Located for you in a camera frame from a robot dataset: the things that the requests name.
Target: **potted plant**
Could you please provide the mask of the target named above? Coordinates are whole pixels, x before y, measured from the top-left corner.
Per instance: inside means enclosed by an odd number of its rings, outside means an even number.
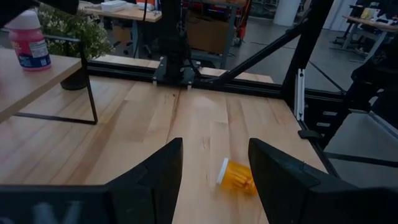
[[[37,15],[42,25],[43,34],[80,39],[85,43],[85,57],[91,60],[113,50],[106,30],[97,15],[87,15],[79,10],[76,15],[69,15],[53,7],[41,4]],[[77,44],[62,40],[46,40],[50,54],[68,57],[80,57]],[[79,90],[86,87],[83,70],[78,70],[61,82],[66,90]]]

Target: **white bottle cap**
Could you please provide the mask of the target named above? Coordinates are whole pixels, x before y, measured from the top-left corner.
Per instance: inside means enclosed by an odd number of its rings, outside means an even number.
[[[223,165],[221,166],[220,173],[218,174],[217,184],[222,183],[227,166],[228,166],[228,158],[224,158]]]
[[[40,21],[35,11],[26,10],[15,17],[6,26],[7,29],[30,30],[40,28]]]

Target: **wooden tabletop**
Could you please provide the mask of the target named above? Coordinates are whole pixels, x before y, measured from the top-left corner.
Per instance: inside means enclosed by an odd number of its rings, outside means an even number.
[[[90,7],[92,4],[88,3],[80,3],[79,8],[81,10],[84,10],[87,13],[92,13],[92,14],[97,14],[99,16],[108,16],[108,17],[113,17],[113,18],[118,18],[118,19],[129,19],[129,20],[135,20],[135,21],[142,21],[144,18],[144,11],[138,9],[137,7],[134,7],[132,9],[123,9],[118,12],[104,12],[98,7],[92,8]],[[152,12],[147,12],[145,21],[146,22],[157,22],[160,18],[162,18],[162,13],[159,11],[152,11]]]
[[[50,58],[50,69],[25,72],[15,51],[0,49],[0,123],[81,68],[78,58]]]
[[[151,67],[159,62],[107,56]],[[203,68],[217,76],[217,69]],[[265,75],[242,78],[272,82]],[[249,138],[325,170],[285,101],[151,83],[91,77],[98,124],[11,117],[0,124],[0,183],[104,184],[183,138],[183,174],[174,224],[267,223],[258,196],[221,190],[216,178],[224,157],[249,165]],[[85,90],[58,85],[23,112],[91,119]]]
[[[383,22],[374,22],[369,19],[361,19],[357,17],[352,17],[352,16],[343,16],[345,19],[348,19],[350,21],[358,22],[360,24],[365,24],[369,26],[373,26],[375,28],[378,28],[380,30],[384,31],[389,31],[389,32],[398,32],[398,26],[391,26],[388,24],[385,24]]]

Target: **floor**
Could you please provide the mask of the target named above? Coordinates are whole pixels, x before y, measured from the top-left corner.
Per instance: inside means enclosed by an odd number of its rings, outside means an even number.
[[[271,21],[250,18],[244,43],[231,49],[227,68],[233,68],[262,47],[281,36],[287,27],[276,26]],[[310,61],[330,76],[339,86],[347,90],[351,85],[351,72],[360,64],[349,62],[359,59],[355,54],[329,49],[330,41],[339,32],[323,30]],[[298,39],[288,43],[263,61],[248,70],[251,73],[269,75],[274,82],[282,83],[289,67]],[[7,41],[0,36],[0,45]],[[122,55],[120,49],[115,52]],[[313,65],[306,68],[306,87],[318,90],[338,91]],[[398,161],[398,140],[385,131],[366,114],[352,114],[345,121],[336,136],[326,148],[328,152],[355,156],[368,156],[377,159]],[[340,176],[360,187],[398,185],[398,169],[332,160]]]

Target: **plastic bottle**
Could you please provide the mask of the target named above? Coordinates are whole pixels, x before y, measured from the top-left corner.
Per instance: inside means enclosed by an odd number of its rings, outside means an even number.
[[[250,168],[228,158],[224,159],[217,184],[225,189],[239,190],[251,195],[257,194]]]
[[[47,44],[35,11],[24,11],[6,28],[10,30],[9,39],[24,70],[41,71],[51,67]]]

